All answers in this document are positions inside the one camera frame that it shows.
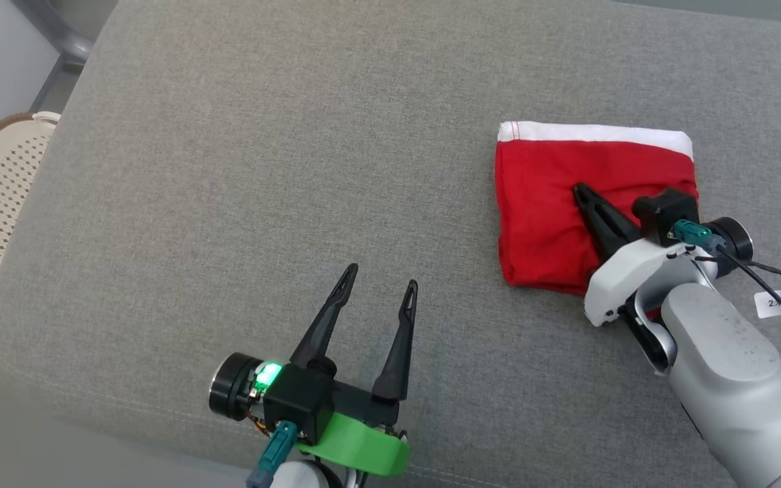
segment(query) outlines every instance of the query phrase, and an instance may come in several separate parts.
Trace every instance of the green 3d-printed part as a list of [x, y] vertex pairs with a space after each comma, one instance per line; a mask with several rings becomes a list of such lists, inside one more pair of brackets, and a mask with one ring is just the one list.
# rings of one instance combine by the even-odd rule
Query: green 3d-printed part
[[341, 413], [331, 417], [319, 444], [297, 449], [378, 476], [399, 476], [409, 463], [408, 444]]
[[273, 385], [273, 380], [279, 376], [279, 372], [282, 371], [282, 366], [276, 363], [266, 363], [261, 371], [258, 371], [258, 375], [255, 376], [255, 389], [258, 392], [266, 392], [270, 385]]

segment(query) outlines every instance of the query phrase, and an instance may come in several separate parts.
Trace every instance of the green led light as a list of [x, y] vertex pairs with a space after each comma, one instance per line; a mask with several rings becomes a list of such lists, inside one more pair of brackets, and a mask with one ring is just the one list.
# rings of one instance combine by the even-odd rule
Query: green led light
[[258, 392], [266, 392], [270, 385], [273, 385], [273, 380], [279, 376], [279, 372], [282, 371], [282, 365], [276, 363], [264, 364], [261, 371], [258, 371], [258, 375], [255, 376], [255, 389]]

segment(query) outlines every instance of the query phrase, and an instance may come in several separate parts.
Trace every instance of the seam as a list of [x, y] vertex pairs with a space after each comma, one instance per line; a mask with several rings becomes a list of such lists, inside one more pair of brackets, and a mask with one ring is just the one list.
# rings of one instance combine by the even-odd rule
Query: seam
[[[231, 424], [231, 423], [228, 423], [228, 422], [225, 422], [225, 421], [214, 422], [214, 421], [205, 419], [204, 417], [199, 417], [198, 415], [195, 415], [195, 414], [183, 413], [183, 411], [176, 411], [176, 410], [170, 410], [168, 408], [156, 407], [155, 405], [149, 405], [149, 404], [145, 404], [145, 403], [139, 402], [139, 401], [128, 401], [127, 399], [119, 399], [116, 396], [105, 395], [103, 393], [98, 393], [98, 392], [85, 391], [85, 390], [78, 389], [77, 387], [74, 387], [74, 386], [60, 385], [59, 383], [55, 383], [53, 381], [49, 381], [49, 380], [46, 380], [46, 379], [43, 379], [43, 378], [38, 378], [38, 377], [35, 377], [34, 375], [31, 375], [29, 373], [25, 373], [25, 371], [21, 371], [18, 368], [15, 368], [12, 364], [10, 364], [8, 361], [6, 361], [5, 359], [2, 359], [2, 358], [0, 358], [0, 367], [2, 367], [4, 370], [8, 371], [8, 373], [16, 374], [16, 375], [21, 376], [21, 377], [23, 377], [25, 379], [28, 379], [28, 380], [37, 381], [37, 382], [41, 383], [41, 385], [44, 385], [46, 388], [49, 388], [49, 389], [52, 389], [52, 390], [56, 390], [56, 392], [59, 392], [59, 393], [61, 393], [63, 395], [66, 395], [66, 396], [75, 397], [75, 398], [78, 398], [78, 399], [85, 399], [85, 401], [101, 402], [103, 404], [112, 405], [112, 407], [127, 408], [128, 410], [131, 410], [131, 411], [139, 411], [140, 413], [146, 413], [146, 414], [149, 414], [149, 415], [162, 417], [163, 419], [175, 420], [175, 421], [178, 421], [178, 422], [186, 422], [187, 424], [193, 424], [193, 426], [211, 426], [211, 427], [223, 428], [223, 429], [226, 429], [226, 430], [230, 430], [230, 432], [233, 432], [236, 435], [250, 436], [251, 438], [254, 438], [254, 439], [261, 439], [261, 441], [266, 439], [266, 438], [264, 438], [264, 436], [260, 436], [260, 435], [257, 435], [257, 433], [255, 433], [255, 432], [251, 432], [251, 430], [241, 430], [241, 429], [239, 429], [238, 428], [238, 426], [239, 426], [238, 424]], [[99, 401], [99, 399], [96, 399], [96, 398], [93, 398], [93, 397], [103, 398], [103, 401]], [[141, 407], [146, 407], [146, 408], [138, 408], [138, 407], [133, 407], [133, 405], [127, 405], [129, 403], [130, 404], [134, 404], [134, 405], [140, 405]], [[173, 414], [173, 415], [168, 415], [166, 413], [159, 413], [158, 410], [166, 411], [167, 413], [170, 413], [170, 414]], [[184, 417], [190, 417], [190, 418], [193, 418], [195, 420], [186, 419]], [[490, 482], [487, 482], [487, 481], [481, 481], [480, 479], [468, 478], [467, 476], [462, 476], [462, 475], [454, 474], [454, 473], [451, 473], [451, 472], [444, 472], [443, 470], [432, 469], [432, 468], [428, 468], [428, 467], [425, 467], [425, 466], [419, 466], [418, 464], [413, 464], [413, 463], [409, 463], [408, 468], [409, 469], [405, 471], [408, 474], [412, 474], [412, 475], [415, 475], [415, 476], [421, 476], [422, 478], [436, 479], [437, 481], [443, 481], [443, 482], [446, 482], [446, 483], [449, 483], [449, 484], [452, 484], [452, 485], [466, 486], [466, 487], [469, 487], [469, 488], [477, 488], [477, 486], [475, 486], [475, 485], [469, 485], [469, 484], [466, 484], [466, 483], [463, 483], [463, 482], [460, 482], [460, 481], [454, 481], [452, 479], [439, 478], [439, 476], [430, 475], [430, 474], [426, 474], [426, 473], [414, 472], [414, 470], [412, 470], [412, 469], [423, 470], [424, 472], [435, 473], [437, 475], [442, 475], [442, 476], [449, 476], [450, 478], [462, 479], [462, 480], [466, 480], [466, 481], [469, 481], [469, 482], [472, 482], [472, 483], [477, 483], [480, 486], [493, 486], [495, 488], [508, 488], [508, 486], [505, 486], [505, 485], [497, 485], [495, 483], [490, 483]]]
[[454, 474], [452, 472], [444, 472], [443, 470], [434, 470], [432, 468], [426, 468], [426, 467], [423, 467], [423, 466], [417, 466], [416, 464], [409, 464], [409, 466], [413, 467], [413, 468], [417, 468], [419, 470], [425, 470], [425, 472], [434, 472], [434, 473], [437, 473], [437, 474], [442, 474], [444, 476], [451, 476], [452, 478], [464, 479], [466, 481], [471, 481], [471, 482], [474, 482], [474, 483], [478, 483], [480, 485], [495, 486], [495, 488], [508, 488], [508, 486], [506, 486], [506, 485], [497, 485], [496, 483], [491, 483], [489, 481], [481, 481], [480, 479], [469, 478], [468, 476], [462, 476], [462, 475], [459, 475], [459, 474]]
[[409, 472], [406, 472], [406, 474], [412, 474], [412, 475], [415, 475], [415, 476], [421, 476], [421, 478], [426, 478], [426, 479], [435, 479], [437, 481], [443, 481], [443, 482], [449, 483], [450, 485], [465, 486], [466, 488], [478, 488], [475, 485], [469, 485], [467, 483], [460, 483], [459, 481], [454, 481], [452, 479], [441, 479], [441, 478], [437, 478], [437, 476], [431, 476], [431, 475], [428, 475], [428, 474], [421, 474], [419, 472], [412, 472], [411, 470]]

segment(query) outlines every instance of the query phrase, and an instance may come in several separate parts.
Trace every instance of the red cloth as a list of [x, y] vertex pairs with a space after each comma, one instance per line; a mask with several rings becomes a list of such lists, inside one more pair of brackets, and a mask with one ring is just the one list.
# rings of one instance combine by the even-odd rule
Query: red cloth
[[600, 262], [574, 203], [571, 188], [578, 182], [636, 223], [632, 203], [638, 197], [672, 186], [698, 198], [691, 142], [684, 154], [638, 142], [523, 140], [521, 130], [513, 125], [512, 139], [502, 141], [500, 133], [496, 145], [499, 263], [509, 285], [586, 293]]

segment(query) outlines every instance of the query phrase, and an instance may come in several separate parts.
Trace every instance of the gray fabric surface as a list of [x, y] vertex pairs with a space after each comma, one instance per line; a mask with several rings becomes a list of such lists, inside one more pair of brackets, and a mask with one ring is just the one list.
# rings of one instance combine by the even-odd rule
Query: gray fabric surface
[[[251, 466], [221, 359], [286, 358], [349, 262], [329, 355], [372, 385], [421, 284], [402, 479], [726, 486], [623, 327], [511, 289], [500, 121], [685, 130], [702, 213], [781, 266], [781, 24], [602, 2], [122, 1], [0, 272], [0, 372], [68, 421]], [[781, 287], [781, 282], [773, 280]], [[720, 281], [753, 315], [753, 284]], [[781, 319], [763, 322], [781, 349]]]

